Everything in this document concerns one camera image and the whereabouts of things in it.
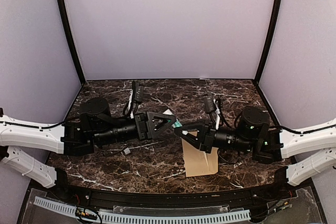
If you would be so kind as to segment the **brown paper envelope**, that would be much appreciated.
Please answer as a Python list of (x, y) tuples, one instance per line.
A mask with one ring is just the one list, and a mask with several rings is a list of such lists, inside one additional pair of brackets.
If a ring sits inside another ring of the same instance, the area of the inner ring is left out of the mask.
[(181, 139), (186, 177), (206, 176), (218, 173), (218, 148), (210, 154), (197, 150), (186, 140)]

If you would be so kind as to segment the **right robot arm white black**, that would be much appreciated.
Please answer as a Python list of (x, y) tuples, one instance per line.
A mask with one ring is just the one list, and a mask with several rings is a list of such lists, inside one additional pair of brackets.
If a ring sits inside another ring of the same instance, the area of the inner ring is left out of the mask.
[(204, 121), (177, 127), (174, 133), (199, 151), (209, 154), (217, 148), (252, 153), (252, 159), (262, 164), (314, 151), (308, 158), (276, 171), (276, 182), (268, 187), (268, 195), (273, 200), (287, 193), (288, 184), (298, 186), (335, 165), (335, 120), (292, 130), (281, 125), (270, 126), (266, 112), (247, 106), (234, 129), (215, 128)]

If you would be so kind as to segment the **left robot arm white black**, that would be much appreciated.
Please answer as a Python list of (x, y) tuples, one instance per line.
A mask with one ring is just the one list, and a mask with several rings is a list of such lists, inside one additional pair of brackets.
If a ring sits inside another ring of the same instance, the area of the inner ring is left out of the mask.
[(67, 174), (43, 164), (25, 153), (29, 147), (67, 156), (92, 154), (95, 147), (129, 140), (152, 140), (176, 122), (172, 114), (131, 113), (113, 118), (104, 98), (93, 98), (80, 105), (79, 116), (56, 124), (20, 121), (1, 114), (1, 163), (53, 188), (63, 201), (74, 197)]

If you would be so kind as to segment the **small grey glue cap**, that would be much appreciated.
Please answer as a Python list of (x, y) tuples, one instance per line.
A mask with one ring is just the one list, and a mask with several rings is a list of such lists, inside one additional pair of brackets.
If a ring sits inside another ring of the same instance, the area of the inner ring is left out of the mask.
[(125, 149), (123, 152), (125, 153), (125, 155), (128, 155), (128, 154), (130, 154), (130, 153), (131, 153), (131, 151), (130, 151), (130, 149), (129, 149), (129, 148), (126, 148), (126, 149)]

